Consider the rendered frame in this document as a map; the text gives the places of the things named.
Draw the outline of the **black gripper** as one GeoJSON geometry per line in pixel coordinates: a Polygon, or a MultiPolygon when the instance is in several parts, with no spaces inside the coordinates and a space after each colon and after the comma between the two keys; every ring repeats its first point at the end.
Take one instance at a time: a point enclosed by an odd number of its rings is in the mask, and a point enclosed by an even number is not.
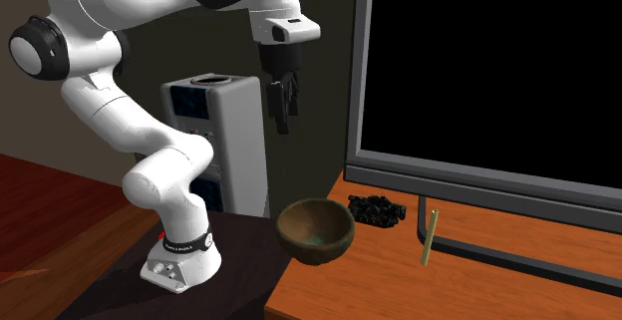
{"type": "Polygon", "coordinates": [[[268,115],[276,122],[277,133],[288,135],[288,116],[298,115],[299,82],[302,67],[302,44],[258,45],[262,70],[274,83],[266,87],[268,115]]]}

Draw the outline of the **grey tower appliance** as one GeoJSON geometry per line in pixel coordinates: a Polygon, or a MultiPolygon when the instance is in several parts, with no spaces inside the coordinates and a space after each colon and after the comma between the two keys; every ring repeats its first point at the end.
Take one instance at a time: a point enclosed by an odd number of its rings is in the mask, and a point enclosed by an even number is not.
{"type": "Polygon", "coordinates": [[[270,215],[261,86],[256,77],[203,74],[160,86],[166,123],[205,138],[207,169],[190,184],[209,210],[270,215]]]}

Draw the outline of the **brown wooden bowl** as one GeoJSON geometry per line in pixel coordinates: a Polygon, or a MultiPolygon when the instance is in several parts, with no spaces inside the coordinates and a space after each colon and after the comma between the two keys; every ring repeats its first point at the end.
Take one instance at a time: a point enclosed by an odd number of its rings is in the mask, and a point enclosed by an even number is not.
{"type": "Polygon", "coordinates": [[[355,220],[348,208],[326,198],[289,204],[276,217],[275,228],[283,249],[313,266],[341,257],[355,236],[355,220]]]}

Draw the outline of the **black lumpy object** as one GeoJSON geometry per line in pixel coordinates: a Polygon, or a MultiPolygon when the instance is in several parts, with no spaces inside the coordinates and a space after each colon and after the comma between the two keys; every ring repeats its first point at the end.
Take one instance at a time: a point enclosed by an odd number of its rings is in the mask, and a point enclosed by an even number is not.
{"type": "Polygon", "coordinates": [[[390,228],[406,218],[407,207],[392,203],[383,195],[350,195],[348,199],[348,209],[356,222],[390,228]]]}

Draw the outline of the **dark robot stand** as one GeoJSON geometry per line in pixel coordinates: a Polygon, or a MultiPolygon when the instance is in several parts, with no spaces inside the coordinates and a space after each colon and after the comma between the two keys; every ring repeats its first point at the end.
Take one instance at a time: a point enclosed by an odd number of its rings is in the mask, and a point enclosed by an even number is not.
{"type": "Polygon", "coordinates": [[[291,260],[268,218],[212,211],[218,272],[181,294],[140,278],[157,223],[56,320],[264,320],[263,307],[291,260]]]}

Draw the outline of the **olive green stick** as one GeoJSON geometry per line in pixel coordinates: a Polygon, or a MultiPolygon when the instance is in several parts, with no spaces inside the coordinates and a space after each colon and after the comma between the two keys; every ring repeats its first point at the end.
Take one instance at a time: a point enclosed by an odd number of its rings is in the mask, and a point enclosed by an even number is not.
{"type": "Polygon", "coordinates": [[[421,264],[423,266],[427,266],[429,262],[429,257],[430,257],[430,253],[432,250],[432,244],[434,240],[438,217],[439,217],[439,211],[437,209],[433,209],[430,214],[428,229],[426,231],[426,238],[425,238],[424,247],[422,251],[421,264]]]}

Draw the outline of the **grey framed black television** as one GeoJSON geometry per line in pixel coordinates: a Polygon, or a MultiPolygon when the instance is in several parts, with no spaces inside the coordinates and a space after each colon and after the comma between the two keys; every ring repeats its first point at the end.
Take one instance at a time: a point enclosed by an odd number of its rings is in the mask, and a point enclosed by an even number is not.
{"type": "Polygon", "coordinates": [[[355,0],[347,181],[622,235],[622,65],[524,0],[355,0]]]}

